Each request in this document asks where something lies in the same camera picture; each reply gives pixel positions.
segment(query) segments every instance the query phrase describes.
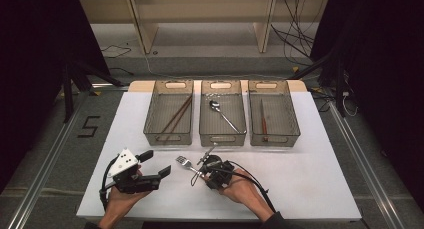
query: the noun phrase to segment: human hand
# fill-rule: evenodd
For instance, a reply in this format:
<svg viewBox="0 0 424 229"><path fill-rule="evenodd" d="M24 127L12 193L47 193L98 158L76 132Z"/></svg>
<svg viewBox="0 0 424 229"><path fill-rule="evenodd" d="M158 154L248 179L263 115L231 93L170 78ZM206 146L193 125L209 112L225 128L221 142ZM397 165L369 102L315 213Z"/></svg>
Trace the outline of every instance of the human hand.
<svg viewBox="0 0 424 229"><path fill-rule="evenodd" d="M99 222L102 229L113 228L142 198L149 195L152 191L140 192L134 194L121 193L116 187L112 187L109 193L109 201L106 212Z"/></svg>
<svg viewBox="0 0 424 229"><path fill-rule="evenodd" d="M239 168L234 170L234 172L250 178L250 175L246 171ZM246 178L233 175L229 185L225 188L220 188L219 193L234 202L245 205L262 222L268 220L274 214L266 201L258 193L256 186Z"/></svg>

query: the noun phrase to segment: gray floor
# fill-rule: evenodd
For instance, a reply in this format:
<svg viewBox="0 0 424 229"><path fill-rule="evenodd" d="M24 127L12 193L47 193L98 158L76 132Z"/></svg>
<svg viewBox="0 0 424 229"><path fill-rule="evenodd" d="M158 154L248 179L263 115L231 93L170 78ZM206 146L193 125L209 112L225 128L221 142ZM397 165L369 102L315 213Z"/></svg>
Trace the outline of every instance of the gray floor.
<svg viewBox="0 0 424 229"><path fill-rule="evenodd" d="M140 54L138 45L134 41L133 32L128 27L117 26L113 29L114 34L117 34L116 30L121 30L119 38L108 38L110 36L108 33L112 32L102 31L100 26L94 29L102 48L112 44L121 44L121 46L132 48L131 53L123 57L106 59L110 68L121 68L134 73L134 75L129 75L120 69L111 70L113 77L123 82L170 77L193 79L210 78L211 76L224 79L229 77L238 79L286 78L293 74L292 67L297 66L284 58L282 50L285 50L285 47L273 33L271 33L267 53L259 54L253 30L247 24L162 25L152 48L152 52L156 53L151 53L147 57ZM286 49L286 56L290 55L290 48ZM113 57L115 52L107 53L109 54L105 56ZM292 55L301 63L309 63L308 59L301 58L294 52ZM316 87L318 75L319 71L316 71L305 77L305 84L308 87ZM92 77L91 80L93 83L103 82L95 77ZM75 216L76 210L97 163L120 98L124 93L123 90L97 89L95 91L100 91L100 94L92 94L84 100L84 97L77 95L77 90L75 90L75 101L83 101L78 117L25 223L25 228L82 228L84 226L85 220ZM324 105L326 101L322 99L315 101L317 109L325 109L328 105ZM40 135L34 143L34 149L27 153L0 196L0 228L7 227L15 209L42 168L45 158L48 157L50 149L55 144L56 137L64 126L64 111L64 99L59 94L51 108L51 116L40 130ZM91 132L82 128L88 116L100 117L90 121L98 129L94 137L80 138L78 135L86 135ZM379 208L378 200L374 198L358 163L349 150L348 142L345 140L333 112L331 110L321 112L320 116L358 208L363 213L364 220L373 229L390 228ZM417 207L388 159L381 154L379 143L360 111L356 116L347 116L346 121L384 191L394 204L404 228L424 228L423 212ZM305 228L366 228L362 222L295 221L295 223ZM140 221L123 221L118 228L140 228L141 225Z"/></svg>

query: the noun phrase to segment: black sleeve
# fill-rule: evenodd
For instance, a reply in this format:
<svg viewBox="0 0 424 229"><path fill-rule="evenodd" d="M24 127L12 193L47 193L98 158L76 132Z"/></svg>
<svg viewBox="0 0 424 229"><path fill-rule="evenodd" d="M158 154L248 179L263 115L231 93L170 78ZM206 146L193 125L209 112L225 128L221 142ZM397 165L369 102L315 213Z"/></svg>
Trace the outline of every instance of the black sleeve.
<svg viewBox="0 0 424 229"><path fill-rule="evenodd" d="M101 229L101 228L92 222L87 222L85 223L84 229Z"/></svg>
<svg viewBox="0 0 424 229"><path fill-rule="evenodd" d="M281 216L280 212L274 213L267 221L262 224L260 229L302 229L302 227L291 225Z"/></svg>

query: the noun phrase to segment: person's left hand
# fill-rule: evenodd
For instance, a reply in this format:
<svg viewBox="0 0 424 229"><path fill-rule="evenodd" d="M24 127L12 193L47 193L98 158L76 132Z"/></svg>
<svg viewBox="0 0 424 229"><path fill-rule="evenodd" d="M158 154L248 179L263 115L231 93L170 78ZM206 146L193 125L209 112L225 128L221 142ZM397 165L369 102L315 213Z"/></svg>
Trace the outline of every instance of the person's left hand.
<svg viewBox="0 0 424 229"><path fill-rule="evenodd" d="M109 193L109 202L105 215L100 220L98 226L102 229L113 228L139 200L146 197L151 192L152 191L127 194L121 193L116 187L112 187Z"/></svg>

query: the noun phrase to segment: white desk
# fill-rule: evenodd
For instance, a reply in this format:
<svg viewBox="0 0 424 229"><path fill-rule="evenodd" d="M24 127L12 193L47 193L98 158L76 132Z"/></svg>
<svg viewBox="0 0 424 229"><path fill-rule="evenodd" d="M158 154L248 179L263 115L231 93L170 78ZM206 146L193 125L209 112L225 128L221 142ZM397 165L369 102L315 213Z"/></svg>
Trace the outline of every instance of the white desk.
<svg viewBox="0 0 424 229"><path fill-rule="evenodd" d="M151 147L143 134L151 93L124 93L102 153L88 184L77 216L94 219L104 211L98 191L107 164L128 147L134 154L153 149L154 157L142 165L145 175L172 165L160 189L138 202L127 218L154 221L256 221L256 216L210 190L201 180L190 185L193 173L179 165L182 155L197 163L209 148L200 145L200 91L195 87L193 143L185 147ZM246 118L247 95L244 92ZM342 174L318 111L308 92L293 92L292 100L302 135L293 148L252 147L249 132L243 147L219 148L212 154L238 162L269 190L276 210L287 219L355 221L361 218Z"/></svg>

